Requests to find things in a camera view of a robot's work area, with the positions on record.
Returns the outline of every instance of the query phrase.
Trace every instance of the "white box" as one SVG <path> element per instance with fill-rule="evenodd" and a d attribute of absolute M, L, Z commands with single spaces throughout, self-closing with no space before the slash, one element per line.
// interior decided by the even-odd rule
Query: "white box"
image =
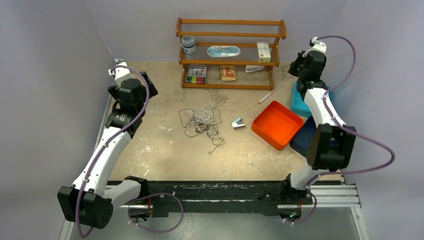
<path fill-rule="evenodd" d="M 269 63 L 271 62 L 271 53 L 270 46 L 268 46 L 268 42 L 257 42 L 257 56 L 259 63 Z"/>

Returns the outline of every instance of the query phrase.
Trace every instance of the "orange tray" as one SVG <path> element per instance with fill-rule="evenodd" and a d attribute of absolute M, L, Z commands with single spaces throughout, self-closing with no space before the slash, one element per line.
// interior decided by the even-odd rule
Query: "orange tray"
<path fill-rule="evenodd" d="M 253 121 L 251 129 L 280 151 L 289 144 L 303 124 L 302 118 L 273 101 Z"/>

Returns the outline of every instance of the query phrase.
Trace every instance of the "black base frame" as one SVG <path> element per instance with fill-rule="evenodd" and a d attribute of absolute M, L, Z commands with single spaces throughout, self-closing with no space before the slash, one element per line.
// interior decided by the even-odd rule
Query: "black base frame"
<path fill-rule="evenodd" d="M 115 186 L 121 181 L 109 181 Z M 318 181 L 315 185 L 341 185 L 340 181 Z M 294 205 L 302 199 L 311 205 L 305 190 L 290 187 L 289 180 L 280 181 L 148 181 L 145 196 L 157 193 L 175 195 L 183 204 L 185 213 L 256 213 L 264 216 L 285 216 L 278 205 Z M 129 202 L 128 205 L 147 205 L 148 201 Z M 152 199 L 152 217 L 167 217 L 180 211 L 178 203 L 169 196 Z"/>

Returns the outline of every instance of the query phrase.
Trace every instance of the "white container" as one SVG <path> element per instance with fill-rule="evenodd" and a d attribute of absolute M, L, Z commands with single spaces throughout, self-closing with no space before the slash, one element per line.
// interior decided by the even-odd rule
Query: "white container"
<path fill-rule="evenodd" d="M 196 42 L 194 36 L 182 36 L 181 38 L 182 51 L 185 54 L 194 54 L 196 52 Z"/>
<path fill-rule="evenodd" d="M 257 42 L 256 48 L 259 63 L 271 62 L 270 46 L 268 46 L 268 42 Z"/>

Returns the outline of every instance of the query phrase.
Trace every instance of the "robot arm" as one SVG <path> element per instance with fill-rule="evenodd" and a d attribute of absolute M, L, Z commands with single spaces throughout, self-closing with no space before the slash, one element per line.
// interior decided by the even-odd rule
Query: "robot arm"
<path fill-rule="evenodd" d="M 345 122 L 336 113 L 326 91 L 329 89 L 320 77 L 326 66 L 327 46 L 314 37 L 310 41 L 311 48 L 299 52 L 297 59 L 290 64 L 288 72 L 297 77 L 297 91 L 308 105 L 316 124 L 316 132 L 306 152 L 306 163 L 297 172 L 289 176 L 291 187 L 305 190 L 316 182 L 314 176 L 335 172 L 348 166 L 355 143 L 355 136 L 341 130 L 335 119 L 345 126 Z M 331 117 L 328 108 L 334 113 Z M 345 126 L 355 131 L 353 126 Z"/>
<path fill-rule="evenodd" d="M 77 198 L 83 182 L 86 184 L 79 205 L 79 222 L 98 229 L 103 229 L 109 223 L 114 210 L 130 200 L 146 194 L 147 181 L 133 176 L 129 176 L 121 184 L 105 190 L 112 169 L 142 123 L 142 118 L 135 121 L 126 131 L 118 134 L 106 146 L 107 140 L 133 121 L 141 112 L 147 97 L 146 87 L 149 88 L 150 98 L 158 94 L 147 74 L 142 72 L 141 75 L 146 79 L 148 86 L 143 86 L 125 68 L 119 72 L 116 71 L 116 75 L 113 76 L 117 84 L 109 87 L 108 91 L 116 102 L 112 107 L 112 113 L 107 117 L 102 139 L 78 178 L 70 187 L 62 186 L 57 193 L 66 220 L 76 221 Z M 98 157 L 93 168 L 90 169 L 95 156 L 103 146 L 106 148 Z M 90 176 L 85 179 L 87 172 L 90 173 Z"/>

